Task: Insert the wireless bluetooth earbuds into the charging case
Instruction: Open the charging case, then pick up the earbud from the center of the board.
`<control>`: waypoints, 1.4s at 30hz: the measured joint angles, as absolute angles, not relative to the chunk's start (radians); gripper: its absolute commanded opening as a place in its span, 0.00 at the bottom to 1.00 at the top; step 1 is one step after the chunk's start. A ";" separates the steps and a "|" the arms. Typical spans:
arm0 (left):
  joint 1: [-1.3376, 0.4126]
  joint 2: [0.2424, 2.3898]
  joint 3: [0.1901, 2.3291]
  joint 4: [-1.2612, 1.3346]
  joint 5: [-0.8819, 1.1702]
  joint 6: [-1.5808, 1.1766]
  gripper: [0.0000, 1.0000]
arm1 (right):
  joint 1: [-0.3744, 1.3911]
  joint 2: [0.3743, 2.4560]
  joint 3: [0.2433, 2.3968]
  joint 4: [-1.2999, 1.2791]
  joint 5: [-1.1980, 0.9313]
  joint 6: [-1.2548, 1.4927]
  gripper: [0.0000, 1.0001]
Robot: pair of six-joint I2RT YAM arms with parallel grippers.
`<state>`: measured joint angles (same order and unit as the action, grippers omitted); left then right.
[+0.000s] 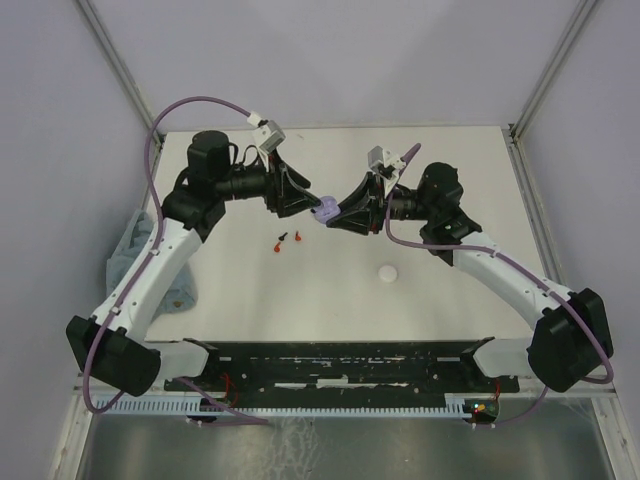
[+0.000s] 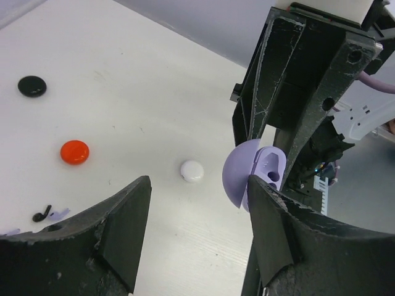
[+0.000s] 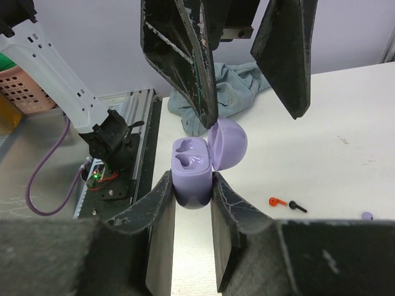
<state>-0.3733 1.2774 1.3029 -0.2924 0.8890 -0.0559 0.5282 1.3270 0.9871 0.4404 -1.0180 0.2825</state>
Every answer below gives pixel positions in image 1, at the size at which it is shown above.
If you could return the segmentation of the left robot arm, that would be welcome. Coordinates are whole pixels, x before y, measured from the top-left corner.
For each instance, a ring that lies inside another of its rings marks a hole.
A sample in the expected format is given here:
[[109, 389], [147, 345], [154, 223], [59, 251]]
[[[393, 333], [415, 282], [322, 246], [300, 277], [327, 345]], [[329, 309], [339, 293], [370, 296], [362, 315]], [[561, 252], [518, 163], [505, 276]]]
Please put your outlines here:
[[220, 364], [193, 341], [148, 346], [147, 331], [172, 282], [204, 244], [229, 201], [261, 198], [280, 218], [319, 206], [311, 183], [280, 157], [285, 140], [274, 123], [253, 132], [258, 157], [235, 162], [238, 148], [220, 131], [201, 131], [189, 145], [187, 165], [161, 205], [149, 241], [111, 295], [84, 319], [73, 317], [66, 337], [85, 379], [94, 378], [139, 397], [159, 380], [187, 377], [209, 390]]

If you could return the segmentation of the purple round case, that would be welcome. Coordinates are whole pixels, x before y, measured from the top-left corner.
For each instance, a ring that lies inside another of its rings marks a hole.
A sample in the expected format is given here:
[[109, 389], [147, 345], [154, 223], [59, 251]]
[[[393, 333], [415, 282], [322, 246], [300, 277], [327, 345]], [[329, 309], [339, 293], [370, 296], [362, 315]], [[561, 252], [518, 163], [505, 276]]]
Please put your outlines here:
[[320, 198], [320, 205], [312, 208], [311, 212], [319, 223], [326, 225], [341, 213], [341, 208], [335, 197], [323, 196]]

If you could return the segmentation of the white earbud charging case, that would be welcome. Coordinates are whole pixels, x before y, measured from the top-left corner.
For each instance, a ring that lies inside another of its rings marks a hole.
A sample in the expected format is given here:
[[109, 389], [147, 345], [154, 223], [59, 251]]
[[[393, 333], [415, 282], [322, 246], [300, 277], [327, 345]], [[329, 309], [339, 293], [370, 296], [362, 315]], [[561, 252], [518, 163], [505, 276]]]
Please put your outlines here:
[[383, 265], [378, 270], [378, 276], [385, 283], [393, 283], [398, 279], [398, 270], [392, 265]]

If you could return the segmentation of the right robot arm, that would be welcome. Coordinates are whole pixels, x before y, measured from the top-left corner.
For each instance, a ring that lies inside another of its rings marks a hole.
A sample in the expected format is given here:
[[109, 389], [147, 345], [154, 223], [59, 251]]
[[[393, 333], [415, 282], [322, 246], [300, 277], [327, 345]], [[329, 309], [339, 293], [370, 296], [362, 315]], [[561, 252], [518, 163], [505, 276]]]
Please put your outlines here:
[[361, 235], [389, 232], [391, 223], [420, 221], [424, 249], [496, 294], [530, 326], [523, 338], [479, 341], [458, 368], [467, 389], [481, 391], [495, 378], [533, 376], [563, 393], [576, 383], [608, 384], [614, 353], [603, 299], [593, 290], [572, 290], [539, 276], [504, 253], [461, 208], [456, 168], [428, 165], [418, 186], [389, 188], [369, 172], [342, 202], [325, 197], [315, 218], [329, 228]]

